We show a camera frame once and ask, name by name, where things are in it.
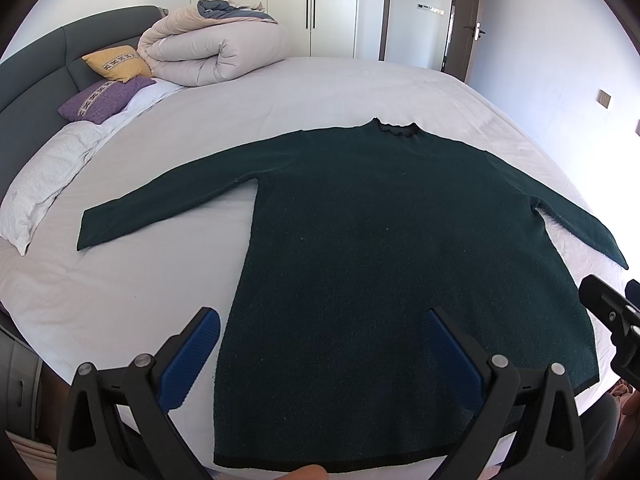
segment sweater sleeve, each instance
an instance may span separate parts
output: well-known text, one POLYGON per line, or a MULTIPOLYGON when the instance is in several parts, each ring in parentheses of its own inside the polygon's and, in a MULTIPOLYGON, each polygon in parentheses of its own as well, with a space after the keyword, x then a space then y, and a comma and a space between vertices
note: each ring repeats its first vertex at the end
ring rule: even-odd
POLYGON ((291 165, 305 132, 251 142, 188 162, 82 215, 78 251, 115 240, 207 203, 239 184, 291 165))
POLYGON ((595 216, 497 156, 487 153, 487 159, 505 181, 529 198, 532 210, 544 210, 588 246, 629 268, 613 234, 595 216))

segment purple pillow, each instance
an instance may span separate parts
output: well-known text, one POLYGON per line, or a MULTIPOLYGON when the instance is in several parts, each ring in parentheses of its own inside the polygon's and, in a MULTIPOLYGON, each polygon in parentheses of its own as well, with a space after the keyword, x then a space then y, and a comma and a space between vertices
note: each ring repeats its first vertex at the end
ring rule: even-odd
POLYGON ((138 90, 155 83, 153 79, 141 75, 129 79, 126 83, 102 79, 74 95, 58 108, 58 113, 72 122, 91 121, 102 124, 121 111, 138 90))

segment dark green sweater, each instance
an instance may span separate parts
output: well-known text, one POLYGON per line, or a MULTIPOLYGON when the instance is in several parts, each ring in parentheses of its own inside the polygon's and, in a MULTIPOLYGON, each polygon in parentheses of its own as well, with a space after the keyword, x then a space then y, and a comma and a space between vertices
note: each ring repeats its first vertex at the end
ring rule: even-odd
POLYGON ((215 463, 339 472, 447 452, 470 413, 423 339, 430 306, 517 366, 563 363, 576 392, 598 380, 591 323, 536 208, 626 267, 613 236, 496 156, 414 124, 294 132, 190 162, 85 211, 78 250, 252 178, 215 463))

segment blue gripper pad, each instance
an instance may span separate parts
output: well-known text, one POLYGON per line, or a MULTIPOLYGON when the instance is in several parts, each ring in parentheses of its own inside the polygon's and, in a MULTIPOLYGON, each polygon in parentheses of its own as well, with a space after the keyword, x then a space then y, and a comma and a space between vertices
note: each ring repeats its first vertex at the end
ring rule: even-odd
POLYGON ((458 402, 478 414, 484 405, 482 376, 438 315, 429 310, 424 333, 431 353, 447 376, 458 402))
POLYGON ((631 280, 625 287, 626 298, 636 307, 640 308, 640 283, 631 280))
POLYGON ((160 377, 157 399, 165 414, 182 405, 219 338, 220 316, 210 310, 160 377))

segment white pillow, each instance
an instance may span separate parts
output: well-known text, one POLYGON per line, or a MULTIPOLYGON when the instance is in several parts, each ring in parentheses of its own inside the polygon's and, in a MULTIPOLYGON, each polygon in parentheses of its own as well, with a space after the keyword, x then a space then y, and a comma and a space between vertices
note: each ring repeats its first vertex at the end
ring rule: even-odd
POLYGON ((184 86, 157 79, 102 124, 77 121, 49 139, 14 178, 0 205, 0 237, 24 256, 36 227, 80 170, 120 129, 184 86))
POLYGON ((92 151, 109 132, 89 121, 69 123, 14 178, 0 205, 0 236, 22 256, 52 202, 91 159, 92 151))

